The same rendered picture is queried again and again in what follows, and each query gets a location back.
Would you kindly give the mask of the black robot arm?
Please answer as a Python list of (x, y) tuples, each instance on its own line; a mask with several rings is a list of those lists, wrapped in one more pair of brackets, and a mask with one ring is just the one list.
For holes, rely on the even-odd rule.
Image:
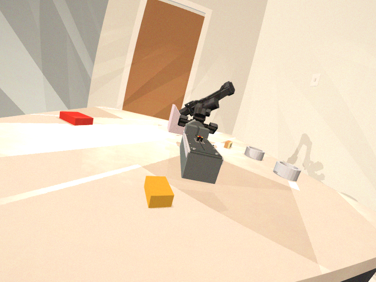
[[(220, 87), (220, 90), (208, 95), (205, 98), (202, 98), (200, 100), (190, 101), (179, 110), (181, 115), (189, 115), (193, 116), (193, 119), (195, 117), (203, 118), (204, 121), (206, 120), (206, 116), (210, 116), (210, 113), (212, 110), (219, 108), (219, 100), (226, 96), (230, 96), (234, 94), (235, 88), (232, 84), (232, 82), (227, 81)], [(189, 105), (188, 105), (189, 104)], [(195, 111), (195, 113), (194, 113)], [(194, 114), (193, 114), (194, 113)]]

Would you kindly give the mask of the grey short cylinder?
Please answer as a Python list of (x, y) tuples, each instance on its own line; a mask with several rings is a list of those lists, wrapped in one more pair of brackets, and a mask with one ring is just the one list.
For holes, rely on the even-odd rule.
[(273, 172), (284, 179), (297, 181), (301, 173), (301, 169), (287, 162), (277, 161)]
[(259, 148), (247, 146), (246, 149), (245, 149), (244, 155), (253, 159), (253, 160), (262, 161), (264, 154), (265, 154), (265, 151), (263, 151)]

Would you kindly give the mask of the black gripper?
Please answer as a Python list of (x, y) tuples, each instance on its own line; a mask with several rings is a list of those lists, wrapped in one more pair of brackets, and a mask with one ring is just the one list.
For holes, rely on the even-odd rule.
[[(210, 134), (214, 134), (216, 130), (218, 129), (218, 124), (210, 122), (209, 125), (204, 123), (204, 119), (200, 117), (195, 117), (194, 118), (196, 121), (201, 122), (205, 128), (208, 128), (210, 130)], [(194, 119), (188, 120), (188, 116), (185, 115), (180, 115), (178, 125), (179, 126), (186, 126), (186, 123), (189, 123), (193, 121)]]

